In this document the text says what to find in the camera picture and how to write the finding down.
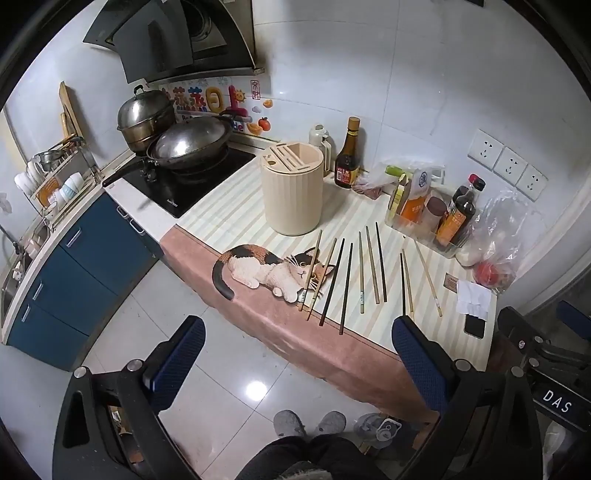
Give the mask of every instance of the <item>floor tile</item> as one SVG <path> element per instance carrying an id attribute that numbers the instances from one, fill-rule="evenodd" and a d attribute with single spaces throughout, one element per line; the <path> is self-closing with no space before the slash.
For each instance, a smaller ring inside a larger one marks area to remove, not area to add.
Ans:
<path id="1" fill-rule="evenodd" d="M 240 470 L 265 446 L 277 440 L 273 422 L 254 412 L 244 426 L 213 461 L 203 480 L 233 480 Z"/>
<path id="2" fill-rule="evenodd" d="M 201 475 L 252 414 L 237 398 L 215 383 L 197 366 L 160 420 Z"/>
<path id="3" fill-rule="evenodd" d="M 285 409 L 298 414 L 308 434 L 313 433 L 322 417 L 331 410 L 347 417 L 346 431 L 353 429 L 353 424 L 361 415 L 378 411 L 373 405 L 355 401 L 291 364 L 283 370 L 256 411 L 272 420 L 275 413 Z"/>
<path id="4" fill-rule="evenodd" d="M 92 350 L 106 371 L 121 370 L 134 358 L 145 359 L 166 336 L 131 296 L 123 302 Z"/>
<path id="5" fill-rule="evenodd" d="M 157 262 L 131 293 L 170 338 L 187 315 L 201 316 L 207 305 L 162 261 Z"/>
<path id="6" fill-rule="evenodd" d="M 232 325 L 216 309 L 208 308 L 202 318 L 206 340 L 196 365 L 232 395 L 256 408 L 287 361 Z"/>

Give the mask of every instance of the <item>gray slipper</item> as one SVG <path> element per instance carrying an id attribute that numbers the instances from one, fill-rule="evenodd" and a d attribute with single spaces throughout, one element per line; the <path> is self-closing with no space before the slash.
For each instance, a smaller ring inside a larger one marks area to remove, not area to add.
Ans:
<path id="1" fill-rule="evenodd" d="M 273 417 L 273 427 L 278 437 L 306 437 L 300 418 L 291 410 L 281 410 Z"/>
<path id="2" fill-rule="evenodd" d="M 330 411 L 318 424 L 316 435 L 333 435 L 343 433 L 347 425 L 347 418 L 339 411 Z"/>

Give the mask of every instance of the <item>cat tail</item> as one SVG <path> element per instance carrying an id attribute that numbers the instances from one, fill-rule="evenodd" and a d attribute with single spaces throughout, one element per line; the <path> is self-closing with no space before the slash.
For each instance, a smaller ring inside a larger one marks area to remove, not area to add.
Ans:
<path id="1" fill-rule="evenodd" d="M 228 284 L 224 282 L 222 277 L 222 270 L 224 264 L 228 263 L 230 257 L 232 256 L 232 250 L 228 250 L 224 254 L 220 256 L 215 262 L 213 269 L 212 269 L 212 281 L 213 285 L 217 288 L 217 291 L 221 293 L 224 297 L 228 300 L 232 300 L 234 298 L 234 291 L 228 287 Z"/>

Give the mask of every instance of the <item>stainless steel pot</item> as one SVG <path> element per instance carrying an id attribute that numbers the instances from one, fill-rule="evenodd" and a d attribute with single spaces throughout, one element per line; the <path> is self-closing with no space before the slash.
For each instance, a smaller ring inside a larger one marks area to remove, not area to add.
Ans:
<path id="1" fill-rule="evenodd" d="M 145 154 L 150 144 L 176 123 L 173 103 L 160 90 L 144 92 L 134 88 L 134 97 L 127 100 L 117 114 L 117 130 L 121 131 L 129 149 Z"/>
<path id="2" fill-rule="evenodd" d="M 170 170 L 190 168 L 192 173 L 205 172 L 219 162 L 219 154 L 231 134 L 230 118 L 198 116 L 171 126 L 148 147 L 147 156 L 150 162 L 159 167 Z M 103 187 L 143 166 L 143 161 L 124 165 L 103 181 Z"/>

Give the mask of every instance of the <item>calico cat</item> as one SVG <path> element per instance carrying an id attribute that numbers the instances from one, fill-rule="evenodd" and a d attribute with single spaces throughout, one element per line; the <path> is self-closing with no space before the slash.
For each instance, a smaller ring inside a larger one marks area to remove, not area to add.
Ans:
<path id="1" fill-rule="evenodd" d="M 232 278 L 250 288 L 264 285 L 270 288 L 275 297 L 283 297 L 285 301 L 294 303 L 306 286 L 308 272 L 313 268 L 310 288 L 316 288 L 324 266 L 316 260 L 312 266 L 314 248 L 301 254 L 290 255 L 281 259 L 273 252 L 258 245 L 238 245 L 223 253 L 216 261 L 212 270 L 213 284 L 228 300 L 234 298 L 233 290 L 222 278 L 223 266 L 228 265 Z M 326 279 L 334 270 L 329 265 Z"/>

